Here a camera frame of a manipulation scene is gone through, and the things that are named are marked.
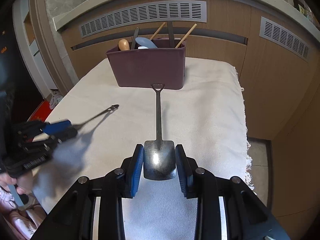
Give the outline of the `person's hand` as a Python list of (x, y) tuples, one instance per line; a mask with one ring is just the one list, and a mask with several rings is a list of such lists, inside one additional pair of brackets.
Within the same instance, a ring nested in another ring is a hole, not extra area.
[(9, 185), (14, 185), (18, 194), (30, 194), (33, 191), (33, 174), (31, 171), (21, 175), (19, 178), (11, 178), (7, 173), (0, 176), (1, 187), (10, 191)]

